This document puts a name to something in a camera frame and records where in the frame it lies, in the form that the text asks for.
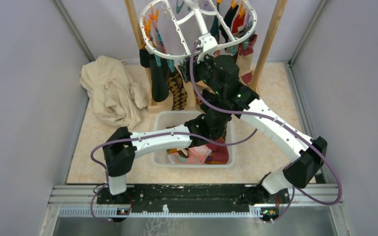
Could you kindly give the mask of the pink sock with green patches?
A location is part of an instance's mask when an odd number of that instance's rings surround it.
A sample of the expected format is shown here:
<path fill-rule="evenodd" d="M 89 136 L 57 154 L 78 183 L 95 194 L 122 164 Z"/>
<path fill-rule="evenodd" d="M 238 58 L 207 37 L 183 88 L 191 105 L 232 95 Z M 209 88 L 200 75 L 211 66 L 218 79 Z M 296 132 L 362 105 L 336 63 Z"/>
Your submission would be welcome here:
<path fill-rule="evenodd" d="M 155 39 L 156 48 L 161 53 L 166 54 L 167 50 L 166 50 L 166 47 L 164 45 L 163 39 L 162 39 L 162 37 L 160 35 L 159 29 L 158 29 L 157 20 L 150 20 L 150 22 L 151 22 L 152 31 L 154 33 L 154 39 Z"/>

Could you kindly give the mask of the beige crumpled cloth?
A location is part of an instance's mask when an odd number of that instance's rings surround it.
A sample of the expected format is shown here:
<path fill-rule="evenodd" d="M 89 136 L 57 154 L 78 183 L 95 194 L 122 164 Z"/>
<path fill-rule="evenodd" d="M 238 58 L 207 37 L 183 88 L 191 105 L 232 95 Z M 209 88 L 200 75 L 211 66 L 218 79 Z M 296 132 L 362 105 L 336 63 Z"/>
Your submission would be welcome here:
<path fill-rule="evenodd" d="M 99 56 L 82 66 L 80 84 L 102 122 L 132 129 L 142 121 L 140 110 L 148 106 L 147 93 L 123 61 Z"/>

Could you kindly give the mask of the black sock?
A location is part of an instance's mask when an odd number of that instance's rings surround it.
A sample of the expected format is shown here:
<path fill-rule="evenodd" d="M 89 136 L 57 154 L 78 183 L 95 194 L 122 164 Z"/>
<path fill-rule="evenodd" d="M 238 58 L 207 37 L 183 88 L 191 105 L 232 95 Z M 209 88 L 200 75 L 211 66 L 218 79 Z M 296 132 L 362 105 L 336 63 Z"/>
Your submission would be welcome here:
<path fill-rule="evenodd" d="M 152 99 L 155 102 L 162 102 L 169 96 L 167 84 L 167 71 L 169 69 L 166 59 L 155 54 L 150 54 L 145 49 L 139 50 L 140 64 L 151 71 Z"/>

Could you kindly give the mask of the pink striped toe sock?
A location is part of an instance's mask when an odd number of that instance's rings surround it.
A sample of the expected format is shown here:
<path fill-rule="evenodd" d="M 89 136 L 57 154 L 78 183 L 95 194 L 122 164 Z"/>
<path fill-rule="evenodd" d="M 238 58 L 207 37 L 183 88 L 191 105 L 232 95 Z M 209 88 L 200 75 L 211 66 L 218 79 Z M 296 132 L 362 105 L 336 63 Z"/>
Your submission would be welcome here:
<path fill-rule="evenodd" d="M 239 47 L 236 64 L 239 67 L 239 77 L 241 82 L 247 85 L 252 80 L 251 63 L 254 54 L 254 46 L 257 40 L 257 34 L 252 34 Z"/>

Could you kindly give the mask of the red and grey sock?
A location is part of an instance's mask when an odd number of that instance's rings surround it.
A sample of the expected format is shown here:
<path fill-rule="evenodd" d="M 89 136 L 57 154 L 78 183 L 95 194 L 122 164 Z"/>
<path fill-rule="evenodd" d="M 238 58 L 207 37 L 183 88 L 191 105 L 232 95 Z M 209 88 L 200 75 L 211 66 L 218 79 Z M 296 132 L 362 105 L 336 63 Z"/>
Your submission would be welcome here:
<path fill-rule="evenodd" d="M 244 29 L 245 23 L 245 13 L 238 14 L 233 21 L 231 32 L 232 34 L 238 34 L 240 31 Z"/>

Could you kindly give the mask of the dark teal sock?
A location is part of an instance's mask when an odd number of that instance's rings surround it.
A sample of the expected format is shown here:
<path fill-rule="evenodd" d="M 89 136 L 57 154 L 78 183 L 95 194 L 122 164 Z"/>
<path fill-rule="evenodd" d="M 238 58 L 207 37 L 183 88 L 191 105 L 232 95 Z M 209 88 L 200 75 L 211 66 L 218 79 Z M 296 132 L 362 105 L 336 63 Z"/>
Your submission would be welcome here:
<path fill-rule="evenodd" d="M 214 17 L 214 20 L 213 20 L 213 24 L 211 26 L 211 29 L 210 29 L 210 34 L 211 36 L 213 36 L 216 41 L 219 40 L 219 20 L 217 18 L 217 16 Z"/>

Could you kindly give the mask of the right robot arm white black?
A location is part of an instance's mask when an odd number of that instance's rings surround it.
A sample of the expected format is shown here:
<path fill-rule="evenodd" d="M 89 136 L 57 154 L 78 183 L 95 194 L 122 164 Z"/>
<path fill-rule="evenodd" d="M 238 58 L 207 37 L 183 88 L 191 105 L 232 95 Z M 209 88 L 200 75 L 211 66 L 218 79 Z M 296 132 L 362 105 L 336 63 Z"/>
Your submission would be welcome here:
<path fill-rule="evenodd" d="M 285 167 L 262 179 L 257 190 L 262 202 L 271 202 L 282 189 L 304 189 L 310 183 L 323 166 L 325 139 L 311 138 L 277 116 L 255 91 L 239 80 L 239 67 L 231 56 L 207 55 L 200 62 L 189 56 L 184 65 L 205 113 L 189 125 L 192 133 L 215 140 L 223 135 L 232 116 L 236 116 L 277 144 L 289 159 Z"/>

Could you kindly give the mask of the aluminium rail frame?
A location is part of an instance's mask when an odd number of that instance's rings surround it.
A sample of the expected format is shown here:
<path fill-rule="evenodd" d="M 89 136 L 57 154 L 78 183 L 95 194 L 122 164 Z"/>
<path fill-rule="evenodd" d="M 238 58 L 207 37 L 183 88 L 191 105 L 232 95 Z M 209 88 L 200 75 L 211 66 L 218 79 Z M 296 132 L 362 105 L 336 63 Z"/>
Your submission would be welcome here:
<path fill-rule="evenodd" d="M 273 222 L 295 207 L 325 207 L 337 197 L 334 184 L 311 184 L 304 192 L 284 189 L 265 194 L 255 184 L 132 184 L 119 195 L 104 185 L 56 185 L 40 235 L 51 236 L 60 217 L 100 221 L 242 218 Z"/>

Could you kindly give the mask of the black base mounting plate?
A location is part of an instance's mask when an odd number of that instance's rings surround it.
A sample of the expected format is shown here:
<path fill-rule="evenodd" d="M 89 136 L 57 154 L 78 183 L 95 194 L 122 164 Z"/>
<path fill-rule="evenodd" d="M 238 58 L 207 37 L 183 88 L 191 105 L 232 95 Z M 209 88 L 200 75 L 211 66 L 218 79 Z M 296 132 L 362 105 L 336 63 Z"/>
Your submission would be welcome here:
<path fill-rule="evenodd" d="M 287 189 L 269 194 L 257 184 L 134 184 L 124 193 L 112 195 L 103 188 L 97 195 L 100 205 L 129 205 L 132 213 L 239 213 L 255 204 L 287 204 Z"/>

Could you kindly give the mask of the white plastic mesh basket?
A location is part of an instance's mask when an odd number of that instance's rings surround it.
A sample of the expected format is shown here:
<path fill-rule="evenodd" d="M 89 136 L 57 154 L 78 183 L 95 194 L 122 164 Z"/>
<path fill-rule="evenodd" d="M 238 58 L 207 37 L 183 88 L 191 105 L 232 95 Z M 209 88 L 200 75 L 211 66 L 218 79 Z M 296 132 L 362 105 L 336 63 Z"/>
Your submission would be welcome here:
<path fill-rule="evenodd" d="M 196 117 L 201 115 L 199 111 L 163 111 L 160 112 L 154 123 L 154 130 L 163 130 L 167 129 L 171 126 L 178 126 L 184 124 L 186 121 L 192 120 Z M 167 150 L 160 150 L 158 152 L 154 152 L 151 154 L 152 162 L 160 167 L 168 167 L 168 168 L 203 168 L 203 169 L 211 169 L 211 168 L 229 168 L 232 167 L 236 162 L 236 146 L 227 146 L 229 152 L 229 161 L 225 165 L 207 165 L 207 164 L 200 164 L 200 165 L 179 165 L 179 164 L 172 164 L 168 159 Z"/>

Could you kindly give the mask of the white oval clip hanger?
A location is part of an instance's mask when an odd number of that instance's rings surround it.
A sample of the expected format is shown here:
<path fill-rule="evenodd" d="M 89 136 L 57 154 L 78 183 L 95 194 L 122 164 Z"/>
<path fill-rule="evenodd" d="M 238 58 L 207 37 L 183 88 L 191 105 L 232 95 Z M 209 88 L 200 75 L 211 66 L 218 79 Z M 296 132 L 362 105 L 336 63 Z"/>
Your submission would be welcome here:
<path fill-rule="evenodd" d="M 246 14 L 244 29 L 232 34 L 234 18 L 242 13 Z M 183 61 L 191 55 L 197 58 L 196 43 L 200 36 L 210 33 L 215 16 L 219 20 L 220 31 L 218 47 L 212 55 L 234 55 L 241 44 L 255 34 L 258 17 L 249 0 L 153 0 L 139 16 L 139 24 L 145 34 L 143 48 L 169 61 Z M 166 54 L 156 48 L 150 20 L 157 20 Z"/>

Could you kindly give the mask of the wooden hanger rack frame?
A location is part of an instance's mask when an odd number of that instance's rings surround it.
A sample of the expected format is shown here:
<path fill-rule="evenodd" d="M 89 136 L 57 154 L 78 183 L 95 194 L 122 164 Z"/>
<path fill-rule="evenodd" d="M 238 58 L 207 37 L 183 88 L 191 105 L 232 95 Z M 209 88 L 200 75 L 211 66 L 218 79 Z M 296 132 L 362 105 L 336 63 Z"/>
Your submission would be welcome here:
<path fill-rule="evenodd" d="M 271 17 L 271 21 L 268 26 L 268 30 L 266 32 L 266 35 L 265 35 L 265 38 L 261 47 L 258 61 L 256 63 L 255 69 L 252 71 L 253 72 L 252 80 L 250 81 L 248 86 L 252 88 L 253 90 L 255 90 L 256 92 L 259 92 L 258 81 L 262 74 L 265 62 L 268 58 L 268 54 L 270 52 L 270 48 L 272 46 L 274 37 L 276 35 L 286 4 L 287 4 L 287 1 L 285 0 L 278 0 L 276 2 L 276 5 L 274 7 L 274 11 Z M 130 19 L 130 24 L 132 26 L 132 30 L 133 30 L 133 33 L 137 42 L 137 46 L 140 49 L 144 46 L 143 36 L 145 36 L 145 34 L 142 33 L 143 28 L 139 24 L 139 17 L 136 14 L 134 2 L 132 0 L 125 0 L 125 6 L 127 9 L 127 13 Z M 152 99 L 151 95 L 149 95 L 148 97 L 149 97 L 148 111 L 150 113 L 158 113 L 161 111 L 171 110 L 172 101 L 170 99 L 166 100 L 165 102 L 157 103 Z"/>

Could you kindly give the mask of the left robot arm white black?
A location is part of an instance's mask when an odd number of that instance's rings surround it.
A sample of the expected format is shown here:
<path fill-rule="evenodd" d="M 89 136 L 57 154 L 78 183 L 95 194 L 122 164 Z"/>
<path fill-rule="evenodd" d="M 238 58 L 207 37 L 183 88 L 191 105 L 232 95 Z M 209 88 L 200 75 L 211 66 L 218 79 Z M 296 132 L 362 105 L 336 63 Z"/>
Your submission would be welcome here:
<path fill-rule="evenodd" d="M 200 114 L 198 111 L 163 111 L 156 116 L 154 131 L 117 129 L 102 148 L 108 172 L 109 198 L 117 204 L 127 199 L 126 174 L 135 158 L 150 153 L 165 157 L 168 149 L 188 148 L 192 140 L 184 123 Z"/>

